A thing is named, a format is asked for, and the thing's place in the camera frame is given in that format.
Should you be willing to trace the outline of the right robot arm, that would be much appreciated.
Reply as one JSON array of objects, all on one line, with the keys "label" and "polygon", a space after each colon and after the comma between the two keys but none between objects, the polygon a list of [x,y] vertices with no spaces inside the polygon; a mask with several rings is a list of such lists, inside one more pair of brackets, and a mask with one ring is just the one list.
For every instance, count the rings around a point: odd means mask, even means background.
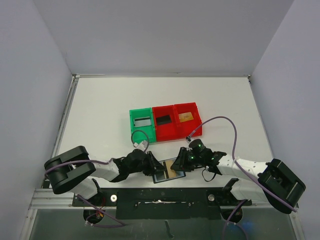
[{"label": "right robot arm", "polygon": [[268,202],[284,214],[295,211],[296,204],[306,190],[306,185],[279,159],[259,162],[242,158],[233,159],[230,154],[212,151],[200,139],[181,147],[170,167],[174,171],[191,172],[204,168],[216,175],[233,176],[252,181],[255,187],[244,186],[241,181],[222,192],[223,200],[230,205],[239,200]]}]

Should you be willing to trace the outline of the black leather card holder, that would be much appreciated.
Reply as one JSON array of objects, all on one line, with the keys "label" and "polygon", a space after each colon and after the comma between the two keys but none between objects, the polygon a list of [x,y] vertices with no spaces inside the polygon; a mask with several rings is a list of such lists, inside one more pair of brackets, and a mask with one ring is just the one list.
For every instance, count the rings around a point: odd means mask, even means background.
[{"label": "black leather card holder", "polygon": [[184,171],[176,171],[171,169],[171,166],[173,165],[175,160],[175,158],[169,158],[161,160],[159,162],[164,167],[164,170],[157,172],[152,176],[154,184],[159,184],[186,177],[186,173]]}]

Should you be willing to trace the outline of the red plastic bin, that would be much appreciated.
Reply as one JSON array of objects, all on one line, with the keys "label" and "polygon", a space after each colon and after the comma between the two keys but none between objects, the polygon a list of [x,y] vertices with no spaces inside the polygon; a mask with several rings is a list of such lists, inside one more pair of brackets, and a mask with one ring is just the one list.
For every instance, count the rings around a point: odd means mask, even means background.
[{"label": "red plastic bin", "polygon": [[177,140],[180,136],[174,105],[152,108],[157,142]]},{"label": "red plastic bin", "polygon": [[195,102],[175,104],[174,110],[177,117],[176,127],[179,138],[187,137],[202,124],[202,119]]}]

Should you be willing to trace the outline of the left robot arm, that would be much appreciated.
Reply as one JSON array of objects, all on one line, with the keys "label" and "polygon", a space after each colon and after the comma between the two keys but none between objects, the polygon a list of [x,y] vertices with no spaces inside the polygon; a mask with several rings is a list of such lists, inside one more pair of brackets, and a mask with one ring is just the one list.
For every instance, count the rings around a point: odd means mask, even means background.
[{"label": "left robot arm", "polygon": [[130,174],[142,172],[145,176],[152,176],[166,170],[150,151],[136,148],[127,156],[99,161],[89,159],[89,153],[82,145],[49,159],[44,169],[44,176],[56,195],[72,192],[81,195],[92,206],[100,203],[102,193],[90,176],[118,183]]}]

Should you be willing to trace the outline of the green plastic bin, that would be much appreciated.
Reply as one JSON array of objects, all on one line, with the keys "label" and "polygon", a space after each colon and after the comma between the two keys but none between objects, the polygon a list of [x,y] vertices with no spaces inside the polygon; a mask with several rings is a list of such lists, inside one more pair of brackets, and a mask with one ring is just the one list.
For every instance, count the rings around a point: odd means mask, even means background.
[{"label": "green plastic bin", "polygon": [[[157,141],[154,116],[151,107],[131,109],[129,111],[129,117],[131,133],[136,130],[141,130],[147,134],[150,143],[155,143]],[[144,133],[137,131],[133,134],[134,143],[140,143],[143,140],[147,140]]]}]

